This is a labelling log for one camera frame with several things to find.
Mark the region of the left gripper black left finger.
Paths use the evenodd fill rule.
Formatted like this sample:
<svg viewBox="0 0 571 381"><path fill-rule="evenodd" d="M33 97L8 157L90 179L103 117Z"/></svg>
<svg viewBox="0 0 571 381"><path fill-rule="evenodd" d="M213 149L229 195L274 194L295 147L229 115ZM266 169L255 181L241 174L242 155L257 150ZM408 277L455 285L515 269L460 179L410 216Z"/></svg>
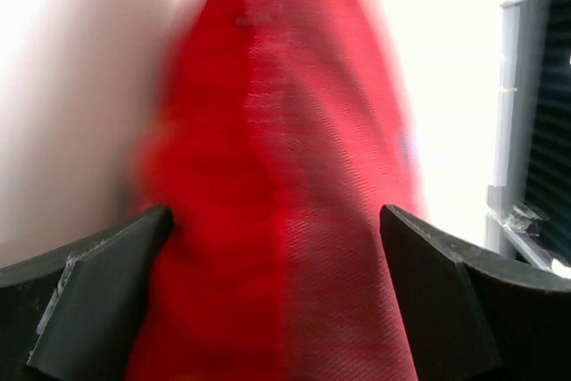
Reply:
<svg viewBox="0 0 571 381"><path fill-rule="evenodd" d="M121 380L168 207L1 269L1 378Z"/></svg>

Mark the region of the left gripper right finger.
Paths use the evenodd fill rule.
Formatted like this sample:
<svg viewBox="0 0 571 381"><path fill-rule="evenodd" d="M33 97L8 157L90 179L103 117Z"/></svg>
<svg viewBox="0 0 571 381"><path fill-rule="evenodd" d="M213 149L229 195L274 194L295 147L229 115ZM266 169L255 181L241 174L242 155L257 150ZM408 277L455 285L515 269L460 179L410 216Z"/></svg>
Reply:
<svg viewBox="0 0 571 381"><path fill-rule="evenodd" d="M380 232L419 379L570 378L569 280L394 205Z"/></svg>

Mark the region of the red cartoon print pillowcase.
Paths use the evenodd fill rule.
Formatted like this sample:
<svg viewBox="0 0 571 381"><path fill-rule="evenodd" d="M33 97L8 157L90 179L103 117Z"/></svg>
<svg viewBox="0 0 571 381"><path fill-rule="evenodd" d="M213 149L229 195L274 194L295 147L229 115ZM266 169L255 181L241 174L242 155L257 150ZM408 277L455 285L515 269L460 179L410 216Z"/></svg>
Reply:
<svg viewBox="0 0 571 381"><path fill-rule="evenodd" d="M170 207L128 380L413 380L379 212L417 207L361 0L186 0L138 201Z"/></svg>

